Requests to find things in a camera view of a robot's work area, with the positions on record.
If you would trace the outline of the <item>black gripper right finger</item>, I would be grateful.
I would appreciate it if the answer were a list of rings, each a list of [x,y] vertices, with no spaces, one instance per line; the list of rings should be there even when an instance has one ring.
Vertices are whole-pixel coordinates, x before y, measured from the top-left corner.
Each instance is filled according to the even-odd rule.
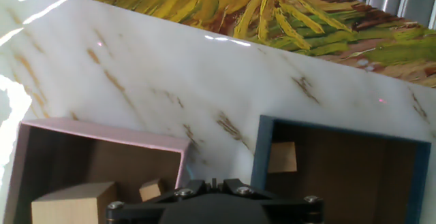
[[[242,183],[224,180],[221,192],[231,197],[225,215],[236,223],[323,223],[324,201],[316,196],[288,199]]]

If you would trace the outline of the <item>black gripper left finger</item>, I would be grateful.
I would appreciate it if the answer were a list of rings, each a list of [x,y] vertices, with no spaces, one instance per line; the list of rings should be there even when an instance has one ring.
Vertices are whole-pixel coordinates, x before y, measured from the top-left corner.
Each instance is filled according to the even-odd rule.
[[[190,180],[184,187],[177,188],[139,204],[111,202],[106,207],[107,224],[121,223],[158,223],[164,211],[170,207],[179,207],[184,202],[206,193],[204,180]]]

